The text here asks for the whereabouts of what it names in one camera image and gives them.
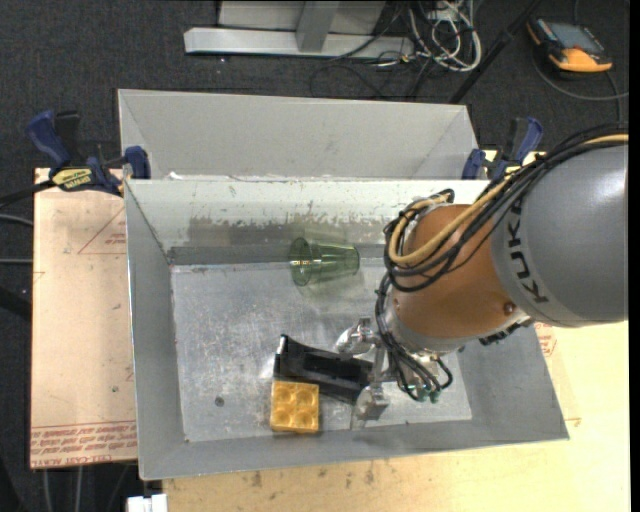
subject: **cardboard sheet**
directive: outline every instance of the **cardboard sheet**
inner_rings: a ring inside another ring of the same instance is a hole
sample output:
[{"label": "cardboard sheet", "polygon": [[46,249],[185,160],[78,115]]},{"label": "cardboard sheet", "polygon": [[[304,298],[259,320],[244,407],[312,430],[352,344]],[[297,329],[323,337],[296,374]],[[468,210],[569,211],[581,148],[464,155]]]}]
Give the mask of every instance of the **cardboard sheet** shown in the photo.
[{"label": "cardboard sheet", "polygon": [[34,208],[30,466],[135,460],[123,200],[50,189]]}]

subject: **black plastic object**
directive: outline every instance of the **black plastic object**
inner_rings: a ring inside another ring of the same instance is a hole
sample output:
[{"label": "black plastic object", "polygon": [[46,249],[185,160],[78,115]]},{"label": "black plastic object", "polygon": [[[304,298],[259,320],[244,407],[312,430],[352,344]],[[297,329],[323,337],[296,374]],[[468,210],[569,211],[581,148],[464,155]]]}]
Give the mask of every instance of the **black plastic object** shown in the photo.
[{"label": "black plastic object", "polygon": [[369,383],[372,368],[369,361],[309,347],[283,334],[273,373],[277,377],[318,384],[321,393],[353,403]]}]

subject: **gray metal panel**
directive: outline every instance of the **gray metal panel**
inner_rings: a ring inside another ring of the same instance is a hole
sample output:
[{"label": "gray metal panel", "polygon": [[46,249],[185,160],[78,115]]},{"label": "gray metal panel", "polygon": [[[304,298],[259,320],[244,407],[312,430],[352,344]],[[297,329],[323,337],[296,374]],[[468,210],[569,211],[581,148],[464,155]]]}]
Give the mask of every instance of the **gray metal panel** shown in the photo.
[{"label": "gray metal panel", "polygon": [[375,59],[385,52],[411,54],[413,43],[406,37],[333,34],[326,36],[321,50],[302,51],[295,32],[244,30],[235,28],[191,28],[184,33],[188,54],[291,55],[298,57],[337,57],[364,46],[353,58]]},{"label": "gray metal panel", "polygon": [[305,2],[296,28],[296,42],[301,52],[320,52],[329,34],[340,2]]},{"label": "gray metal panel", "polygon": [[[466,107],[120,91],[122,146],[180,175],[459,179],[476,145]],[[139,135],[128,127],[137,125]],[[427,156],[446,142],[438,167]]]},{"label": "gray metal panel", "polygon": [[[223,1],[218,23],[227,27],[294,31],[305,3],[309,2]],[[385,2],[340,2],[329,30],[338,34],[371,34],[384,5]]]},{"label": "gray metal panel", "polygon": [[627,318],[627,172],[626,145],[578,155],[507,214],[492,254],[521,309],[569,327]]},{"label": "gray metal panel", "polygon": [[220,2],[218,24],[261,30],[295,30],[303,6],[302,1],[224,0]]},{"label": "gray metal panel", "polygon": [[181,258],[188,253],[190,260],[175,261],[185,264],[211,263],[196,260],[196,251],[211,257],[211,252],[204,251],[209,247],[274,248],[305,234],[380,247],[385,224],[414,198],[454,188],[456,201],[468,204],[484,183],[192,179],[131,181],[129,186],[165,253]]},{"label": "gray metal panel", "polygon": [[[305,287],[294,284],[286,256],[272,263],[173,266],[180,396],[190,442],[274,437],[269,403],[280,335],[335,350],[355,319],[373,318],[372,290],[384,272],[378,249],[377,257],[361,258],[355,276]],[[437,407],[417,406],[386,383],[391,405],[367,427],[471,419],[456,355],[444,361],[455,380]],[[349,429],[349,405],[323,397],[320,406],[323,432]]]},{"label": "gray metal panel", "polygon": [[169,267],[125,188],[130,309],[141,474],[184,443]]}]

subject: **metal stand base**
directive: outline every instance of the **metal stand base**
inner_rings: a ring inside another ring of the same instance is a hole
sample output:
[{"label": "metal stand base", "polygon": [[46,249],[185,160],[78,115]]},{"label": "metal stand base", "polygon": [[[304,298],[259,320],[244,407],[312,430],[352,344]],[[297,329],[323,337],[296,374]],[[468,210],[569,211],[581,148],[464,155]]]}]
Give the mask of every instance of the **metal stand base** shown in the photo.
[{"label": "metal stand base", "polygon": [[[367,41],[370,35],[327,34],[318,51],[301,51],[296,32],[273,30],[244,30],[233,28],[192,28],[184,34],[187,54],[256,54],[300,57],[337,57]],[[403,37],[380,37],[353,58],[378,58],[385,52],[413,52],[413,43]]]}]

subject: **wire bundle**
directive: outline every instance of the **wire bundle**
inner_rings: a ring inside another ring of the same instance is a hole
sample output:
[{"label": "wire bundle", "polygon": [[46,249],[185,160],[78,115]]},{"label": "wire bundle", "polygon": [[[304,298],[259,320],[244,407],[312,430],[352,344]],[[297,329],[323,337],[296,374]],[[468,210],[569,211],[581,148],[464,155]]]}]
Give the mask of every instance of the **wire bundle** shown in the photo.
[{"label": "wire bundle", "polygon": [[[410,254],[403,254],[402,247],[411,222],[419,219],[438,204],[445,201],[452,202],[453,191],[443,190],[439,194],[412,202],[385,227],[384,262],[387,271],[377,290],[375,315],[380,336],[387,348],[390,370],[396,373],[398,385],[411,398],[418,400],[420,397],[406,381],[401,369],[402,365],[408,367],[422,380],[424,388],[429,391],[432,399],[434,394],[439,394],[442,389],[451,384],[452,376],[439,356],[434,356],[448,377],[445,384],[440,384],[438,379],[424,368],[390,332],[384,315],[390,288],[393,286],[400,291],[411,293],[431,286],[442,276],[466,264],[500,225],[510,206],[516,201],[522,201],[547,173],[577,155],[596,148],[617,146],[627,142],[626,123],[597,126],[565,139],[544,156],[538,155],[531,163],[505,174],[500,179],[490,181],[474,203],[425,245]],[[465,244],[469,243],[470,239],[489,221],[492,222],[492,226],[487,234],[465,260],[456,262]],[[449,241],[451,235],[465,223],[466,227],[459,234],[458,240],[448,249],[441,251],[445,242]],[[398,282],[398,278],[415,276],[421,278],[417,284],[409,286]]]}]

